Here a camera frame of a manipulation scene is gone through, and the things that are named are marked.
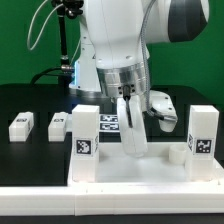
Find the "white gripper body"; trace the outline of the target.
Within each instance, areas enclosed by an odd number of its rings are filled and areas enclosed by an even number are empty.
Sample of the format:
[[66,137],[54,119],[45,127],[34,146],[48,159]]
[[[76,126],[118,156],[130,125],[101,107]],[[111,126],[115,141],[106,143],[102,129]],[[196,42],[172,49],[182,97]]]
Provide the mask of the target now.
[[126,154],[133,157],[141,157],[148,151],[148,148],[140,97],[138,95],[132,96],[129,105],[133,125],[132,128],[128,125],[126,103],[124,99],[117,99],[117,116],[121,143]]

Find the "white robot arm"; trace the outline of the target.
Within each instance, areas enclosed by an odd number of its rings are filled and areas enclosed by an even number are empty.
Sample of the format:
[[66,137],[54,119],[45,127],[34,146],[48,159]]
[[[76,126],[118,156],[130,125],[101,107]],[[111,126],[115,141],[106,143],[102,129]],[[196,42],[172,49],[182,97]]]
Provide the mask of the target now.
[[143,113],[172,131],[177,116],[150,102],[149,43],[195,39],[209,19],[208,0],[74,0],[80,18],[81,55],[70,88],[104,94],[117,103],[123,150],[147,152]]

